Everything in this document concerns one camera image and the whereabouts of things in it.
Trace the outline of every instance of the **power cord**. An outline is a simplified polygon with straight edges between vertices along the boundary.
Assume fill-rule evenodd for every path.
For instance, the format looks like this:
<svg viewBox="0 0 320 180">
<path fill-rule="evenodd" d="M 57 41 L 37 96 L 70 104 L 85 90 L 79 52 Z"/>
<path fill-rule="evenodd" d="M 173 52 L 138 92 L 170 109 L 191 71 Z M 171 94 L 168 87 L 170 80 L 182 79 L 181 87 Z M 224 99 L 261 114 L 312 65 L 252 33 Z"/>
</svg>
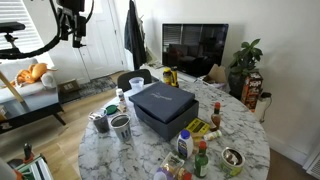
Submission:
<svg viewBox="0 0 320 180">
<path fill-rule="evenodd" d="M 270 103 L 269 103 L 268 107 L 264 109 L 262 118 L 259 121 L 262 124 L 265 122 L 264 116 L 266 115 L 266 111 L 272 104 L 272 97 L 271 97 L 271 93 L 267 93 L 267 92 L 262 93 L 260 97 L 261 98 L 270 98 Z"/>
</svg>

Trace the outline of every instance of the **can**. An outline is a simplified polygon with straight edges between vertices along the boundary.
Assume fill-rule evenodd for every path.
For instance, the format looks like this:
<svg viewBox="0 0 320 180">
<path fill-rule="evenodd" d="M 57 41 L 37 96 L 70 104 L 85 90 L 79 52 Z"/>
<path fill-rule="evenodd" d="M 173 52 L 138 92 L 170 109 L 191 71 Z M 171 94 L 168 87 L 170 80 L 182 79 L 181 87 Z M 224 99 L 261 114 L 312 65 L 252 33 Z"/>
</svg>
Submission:
<svg viewBox="0 0 320 180">
<path fill-rule="evenodd" d="M 227 177 L 238 175 L 245 163 L 244 156 L 237 150 L 226 147 L 221 152 L 220 168 L 224 171 Z"/>
</svg>

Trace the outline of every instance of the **red cap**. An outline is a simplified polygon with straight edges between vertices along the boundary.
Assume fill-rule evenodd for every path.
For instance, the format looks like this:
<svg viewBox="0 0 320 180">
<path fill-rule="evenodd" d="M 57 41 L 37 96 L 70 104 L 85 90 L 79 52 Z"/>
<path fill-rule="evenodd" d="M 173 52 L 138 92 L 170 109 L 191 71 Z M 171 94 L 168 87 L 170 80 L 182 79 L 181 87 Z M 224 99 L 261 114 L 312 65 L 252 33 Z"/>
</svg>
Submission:
<svg viewBox="0 0 320 180">
<path fill-rule="evenodd" d="M 183 180 L 191 180 L 192 178 L 192 174 L 187 172 L 184 176 L 183 176 Z"/>
<path fill-rule="evenodd" d="M 215 108 L 220 108 L 220 103 L 219 103 L 219 102 L 216 102 L 216 103 L 214 104 L 214 107 L 215 107 Z"/>
<path fill-rule="evenodd" d="M 206 148 L 207 148 L 207 143 L 205 141 L 200 141 L 199 149 L 206 149 Z"/>
</svg>

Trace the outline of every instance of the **wooden floor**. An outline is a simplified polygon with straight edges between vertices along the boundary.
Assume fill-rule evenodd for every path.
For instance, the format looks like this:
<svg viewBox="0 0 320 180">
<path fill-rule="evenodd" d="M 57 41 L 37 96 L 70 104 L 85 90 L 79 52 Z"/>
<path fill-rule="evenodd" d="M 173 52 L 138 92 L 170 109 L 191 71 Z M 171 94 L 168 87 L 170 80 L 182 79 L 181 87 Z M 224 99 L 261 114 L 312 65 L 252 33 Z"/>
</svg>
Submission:
<svg viewBox="0 0 320 180">
<path fill-rule="evenodd" d="M 111 75 L 114 82 L 122 73 Z M 23 144 L 29 142 L 34 153 L 42 153 L 54 179 L 81 179 L 78 168 L 78 147 L 88 124 L 88 114 L 115 97 L 115 89 L 94 95 L 63 106 L 61 117 L 66 126 L 54 118 L 44 118 L 33 124 L 0 135 L 0 157 L 5 161 L 21 158 Z M 279 153 L 271 150 L 268 180 L 314 179 L 302 167 Z"/>
</svg>

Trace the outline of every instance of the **chair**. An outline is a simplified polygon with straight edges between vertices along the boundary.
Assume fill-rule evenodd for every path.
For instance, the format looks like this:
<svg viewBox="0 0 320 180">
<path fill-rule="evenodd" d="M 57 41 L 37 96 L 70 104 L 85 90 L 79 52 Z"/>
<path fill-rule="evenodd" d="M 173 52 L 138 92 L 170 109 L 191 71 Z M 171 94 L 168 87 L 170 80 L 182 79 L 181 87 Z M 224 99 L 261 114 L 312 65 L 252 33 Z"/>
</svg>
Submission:
<svg viewBox="0 0 320 180">
<path fill-rule="evenodd" d="M 144 79 L 144 84 L 152 82 L 150 71 L 148 69 L 139 69 L 120 75 L 117 80 L 118 88 L 121 88 L 123 92 L 130 90 L 131 85 L 129 80 L 134 77 L 142 77 Z"/>
</svg>

